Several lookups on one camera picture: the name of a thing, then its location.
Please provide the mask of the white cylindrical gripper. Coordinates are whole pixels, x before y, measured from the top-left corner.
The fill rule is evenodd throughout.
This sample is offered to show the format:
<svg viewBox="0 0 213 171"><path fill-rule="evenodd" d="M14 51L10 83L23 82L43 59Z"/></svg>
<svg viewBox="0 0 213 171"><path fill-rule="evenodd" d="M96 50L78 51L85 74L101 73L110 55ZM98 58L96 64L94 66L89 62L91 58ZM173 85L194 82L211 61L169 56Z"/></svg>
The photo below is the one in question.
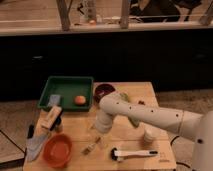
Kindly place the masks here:
<svg viewBox="0 0 213 171"><path fill-rule="evenodd" d="M96 114L94 126L102 134L108 133L113 125L114 116L99 110Z"/></svg>

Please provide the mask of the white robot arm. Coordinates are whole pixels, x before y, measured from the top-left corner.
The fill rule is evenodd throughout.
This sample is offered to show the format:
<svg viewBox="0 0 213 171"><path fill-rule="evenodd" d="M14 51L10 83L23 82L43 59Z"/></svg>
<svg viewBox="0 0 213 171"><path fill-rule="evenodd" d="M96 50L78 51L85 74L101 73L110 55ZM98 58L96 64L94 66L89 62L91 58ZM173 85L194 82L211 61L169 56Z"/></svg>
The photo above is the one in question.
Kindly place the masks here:
<svg viewBox="0 0 213 171"><path fill-rule="evenodd" d="M101 98L94 122L108 133L117 115L134 118L194 142L191 171L213 171L213 111L206 114L127 102L118 92Z"/></svg>

